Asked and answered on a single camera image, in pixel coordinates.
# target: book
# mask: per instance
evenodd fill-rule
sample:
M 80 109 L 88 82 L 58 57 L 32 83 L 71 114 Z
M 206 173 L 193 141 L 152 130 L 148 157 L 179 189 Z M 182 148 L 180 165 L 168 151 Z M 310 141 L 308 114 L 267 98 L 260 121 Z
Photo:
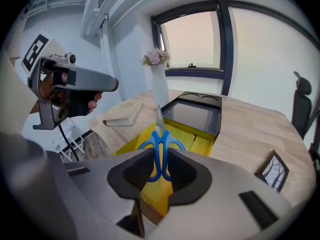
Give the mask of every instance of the book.
M 102 122 L 109 127 L 132 126 L 141 107 L 142 103 L 140 101 L 135 99 L 127 100 L 107 111 Z

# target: hand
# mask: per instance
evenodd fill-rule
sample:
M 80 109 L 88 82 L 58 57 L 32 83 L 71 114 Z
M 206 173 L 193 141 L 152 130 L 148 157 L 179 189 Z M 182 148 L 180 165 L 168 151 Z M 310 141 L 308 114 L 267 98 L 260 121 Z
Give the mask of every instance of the hand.
M 68 73 L 63 72 L 62 73 L 62 82 L 66 83 L 68 79 Z M 47 98 L 50 96 L 50 94 L 52 93 L 52 86 L 54 85 L 54 74 L 49 74 L 47 75 L 43 81 L 40 83 L 40 91 L 41 94 L 44 98 Z M 64 101 L 65 97 L 66 97 L 66 92 L 65 91 L 61 91 L 58 96 L 61 98 L 62 101 Z M 102 95 L 100 92 L 98 92 L 95 96 L 94 96 L 94 100 L 91 100 L 88 102 L 88 114 L 90 114 L 96 107 L 97 107 L 97 101 L 100 100 L 102 98 Z M 38 112 L 38 106 L 37 104 L 33 107 L 32 111 L 30 112 L 30 114 L 32 113 L 36 113 Z

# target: window frame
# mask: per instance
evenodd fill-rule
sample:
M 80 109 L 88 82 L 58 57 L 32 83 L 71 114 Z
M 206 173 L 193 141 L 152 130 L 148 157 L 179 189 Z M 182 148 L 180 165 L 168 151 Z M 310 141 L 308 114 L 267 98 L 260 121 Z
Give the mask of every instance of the window frame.
M 161 24 L 177 18 L 204 12 L 216 11 L 220 31 L 220 67 L 219 68 L 171 68 L 165 70 L 167 77 L 199 77 L 223 80 L 221 94 L 228 96 L 234 63 L 234 38 L 229 9 L 226 0 L 207 0 L 188 3 L 151 16 L 151 28 L 154 47 L 161 47 Z

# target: window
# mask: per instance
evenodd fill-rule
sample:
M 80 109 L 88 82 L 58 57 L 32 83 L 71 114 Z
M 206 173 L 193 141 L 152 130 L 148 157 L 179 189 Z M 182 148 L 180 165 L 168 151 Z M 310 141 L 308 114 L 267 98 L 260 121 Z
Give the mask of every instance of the window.
M 153 44 L 169 52 L 167 77 L 223 80 L 228 95 L 234 61 L 234 41 L 226 0 L 182 5 L 151 16 Z
M 161 24 L 160 29 L 161 47 L 171 55 L 169 69 L 192 66 L 219 69 L 220 33 L 216 11 L 182 16 Z

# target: scissor blade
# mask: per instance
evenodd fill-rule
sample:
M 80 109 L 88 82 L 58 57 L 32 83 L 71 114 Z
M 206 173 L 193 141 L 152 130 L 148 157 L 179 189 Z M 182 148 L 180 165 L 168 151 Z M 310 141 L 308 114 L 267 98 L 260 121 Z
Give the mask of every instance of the scissor blade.
M 160 105 L 158 104 L 158 106 L 156 107 L 156 121 L 155 121 L 155 124 L 157 126 L 160 127 L 161 129 L 161 136 L 164 134 L 165 132 L 165 123 L 164 123 L 164 118 L 162 116 L 162 111 L 161 111 L 161 108 L 160 108 Z

